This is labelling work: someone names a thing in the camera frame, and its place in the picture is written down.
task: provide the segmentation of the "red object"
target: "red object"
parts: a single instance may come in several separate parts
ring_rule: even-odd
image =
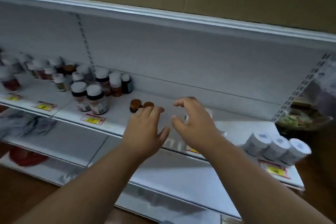
[[[47,156],[19,147],[15,147],[9,151],[9,158],[20,167],[36,166],[48,159]]]

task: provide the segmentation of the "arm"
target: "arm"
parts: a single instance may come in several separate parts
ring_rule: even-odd
[[[332,224],[222,137],[195,98],[182,98],[174,105],[184,107],[189,115],[187,124],[174,116],[174,127],[186,143],[214,167],[245,223]]]
[[[15,223],[104,223],[139,165],[166,141],[169,128],[158,135],[158,121],[163,111],[162,107],[139,109],[130,118],[117,148]]]

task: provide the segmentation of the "hand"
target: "hand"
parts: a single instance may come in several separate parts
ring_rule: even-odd
[[[212,118],[197,99],[194,97],[180,98],[174,102],[174,106],[184,107],[189,115],[187,124],[184,124],[177,116],[173,116],[172,123],[191,148],[202,154],[208,146],[214,144],[215,140],[223,139]]]
[[[160,114],[164,111],[163,107],[140,108],[128,121],[121,143],[137,158],[149,158],[166,141],[170,128],[165,127],[158,134]]]

